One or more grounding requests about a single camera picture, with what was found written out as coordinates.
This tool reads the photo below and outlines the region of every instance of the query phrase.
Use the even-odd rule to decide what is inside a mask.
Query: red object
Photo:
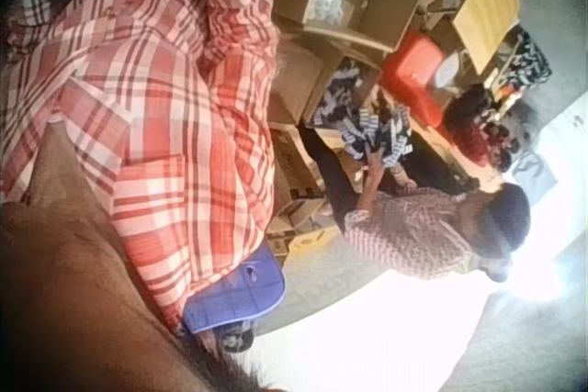
[[[488,157],[488,145],[481,134],[480,128],[471,123],[459,130],[452,132],[452,138],[459,151],[479,167],[486,167],[490,159]]]
[[[426,86],[444,59],[429,38],[409,30],[399,49],[382,66],[380,83],[395,99],[410,107],[423,123],[434,128],[443,121],[443,110]]]

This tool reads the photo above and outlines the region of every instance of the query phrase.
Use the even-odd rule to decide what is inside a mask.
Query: white wall
[[[514,273],[443,392],[585,390],[587,98],[541,133],[538,153],[558,183],[533,207]]]

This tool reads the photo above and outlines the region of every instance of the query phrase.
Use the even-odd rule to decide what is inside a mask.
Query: black and white cloth
[[[545,83],[552,74],[548,59],[531,39],[528,32],[519,35],[521,44],[501,78],[501,85],[511,86],[515,91],[525,91],[537,84]]]
[[[357,106],[353,90],[362,82],[355,61],[345,61],[327,86],[314,114],[313,125],[338,129],[345,141],[345,149],[359,162],[367,162],[366,147],[372,151],[383,147],[382,161],[386,167],[393,167],[402,155],[412,151],[409,108],[397,105],[390,109],[380,95],[375,114]]]

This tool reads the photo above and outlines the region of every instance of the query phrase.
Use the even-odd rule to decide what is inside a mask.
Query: red plaid shirt
[[[2,72],[2,199],[62,121],[127,253],[178,324],[270,219],[272,0],[21,0]]]

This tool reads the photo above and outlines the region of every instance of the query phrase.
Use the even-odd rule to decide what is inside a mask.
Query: shirt sleeve
[[[278,40],[272,3],[207,0],[209,41],[200,67],[234,140],[238,179],[261,231],[273,205],[274,157],[266,118]]]

